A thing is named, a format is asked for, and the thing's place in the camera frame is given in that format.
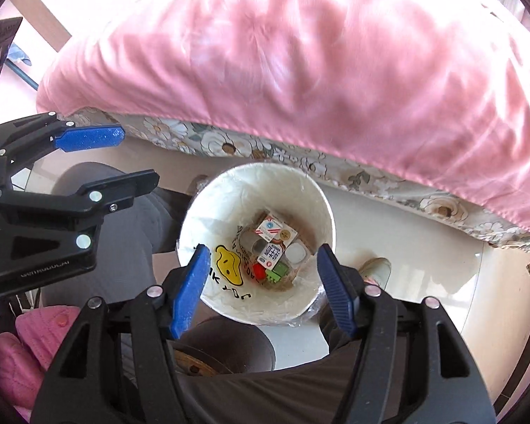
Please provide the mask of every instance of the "person's knee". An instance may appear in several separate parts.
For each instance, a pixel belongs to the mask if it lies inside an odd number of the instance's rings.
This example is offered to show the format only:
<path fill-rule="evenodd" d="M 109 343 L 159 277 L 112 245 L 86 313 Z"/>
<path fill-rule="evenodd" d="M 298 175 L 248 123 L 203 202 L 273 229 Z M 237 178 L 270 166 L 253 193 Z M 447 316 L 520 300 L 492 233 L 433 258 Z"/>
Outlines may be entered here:
<path fill-rule="evenodd" d="M 51 194 L 74 194 L 83 184 L 122 175 L 123 172 L 106 164 L 85 162 L 74 165 L 63 173 Z"/>

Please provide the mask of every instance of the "gray pants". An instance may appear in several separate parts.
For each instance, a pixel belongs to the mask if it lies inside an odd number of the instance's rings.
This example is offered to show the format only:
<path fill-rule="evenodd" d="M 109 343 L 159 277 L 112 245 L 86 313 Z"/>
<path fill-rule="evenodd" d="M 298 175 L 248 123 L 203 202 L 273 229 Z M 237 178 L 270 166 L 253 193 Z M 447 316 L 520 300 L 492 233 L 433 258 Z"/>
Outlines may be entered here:
<path fill-rule="evenodd" d="M 79 164 L 61 176 L 54 194 L 72 194 L 85 182 L 119 174 L 107 165 Z M 153 285 L 151 255 L 174 249 L 189 199 L 156 190 L 137 198 L 133 207 L 106 216 L 96 269 L 43 288 L 43 303 L 82 307 L 96 295 L 108 303 L 123 301 Z M 330 347 L 325 358 L 271 372 L 181 376 L 187 404 L 208 424 L 331 422 L 351 376 L 359 342 L 349 342 L 329 309 L 320 315 L 320 327 Z"/>

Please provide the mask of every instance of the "yellow smiley face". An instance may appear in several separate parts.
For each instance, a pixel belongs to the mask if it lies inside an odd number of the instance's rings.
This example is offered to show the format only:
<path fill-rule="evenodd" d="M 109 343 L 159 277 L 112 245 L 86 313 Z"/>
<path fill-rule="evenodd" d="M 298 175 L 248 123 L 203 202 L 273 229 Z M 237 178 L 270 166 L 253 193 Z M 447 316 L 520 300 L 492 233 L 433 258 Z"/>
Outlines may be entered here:
<path fill-rule="evenodd" d="M 230 252 L 223 245 L 216 247 L 216 252 L 219 253 L 216 260 L 216 267 L 220 274 L 224 276 L 232 285 L 243 285 L 243 279 L 240 272 L 240 257 L 234 252 Z"/>

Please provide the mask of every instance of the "red bottle cap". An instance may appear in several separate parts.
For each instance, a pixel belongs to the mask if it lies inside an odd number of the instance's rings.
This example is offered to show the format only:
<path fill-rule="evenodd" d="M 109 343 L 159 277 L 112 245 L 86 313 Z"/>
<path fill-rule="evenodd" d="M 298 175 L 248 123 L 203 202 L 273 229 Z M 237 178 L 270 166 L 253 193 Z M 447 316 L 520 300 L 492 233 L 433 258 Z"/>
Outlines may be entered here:
<path fill-rule="evenodd" d="M 267 277 L 267 274 L 265 273 L 265 268 L 261 263 L 255 263 L 253 265 L 253 274 L 255 274 L 255 278 L 257 280 L 264 280 Z"/>

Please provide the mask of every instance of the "tile floor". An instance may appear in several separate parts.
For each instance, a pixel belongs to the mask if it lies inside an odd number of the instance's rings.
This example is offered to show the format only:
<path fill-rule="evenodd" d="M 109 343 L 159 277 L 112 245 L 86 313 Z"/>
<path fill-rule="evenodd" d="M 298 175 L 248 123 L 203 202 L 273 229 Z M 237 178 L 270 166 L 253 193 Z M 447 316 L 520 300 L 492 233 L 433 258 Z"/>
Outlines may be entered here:
<path fill-rule="evenodd" d="M 185 191 L 194 176 L 212 176 L 236 164 L 234 158 L 199 158 L 163 150 L 136 139 L 118 148 L 66 154 L 56 151 L 38 161 L 26 189 L 49 192 L 58 176 L 81 161 L 100 161 L 131 172 L 154 168 L 164 188 Z M 530 332 L 530 256 L 496 250 L 481 241 L 412 212 L 332 187 L 323 187 L 334 210 L 336 255 L 359 267 L 374 256 L 393 264 L 387 291 L 420 301 L 439 297 L 478 362 L 494 400 L 510 377 Z M 162 279 L 177 266 L 174 254 L 154 256 Z M 202 320 L 210 314 L 201 307 Z M 299 365 L 327 354 L 315 321 L 298 328 L 262 327 L 277 352 L 277 368 Z"/>

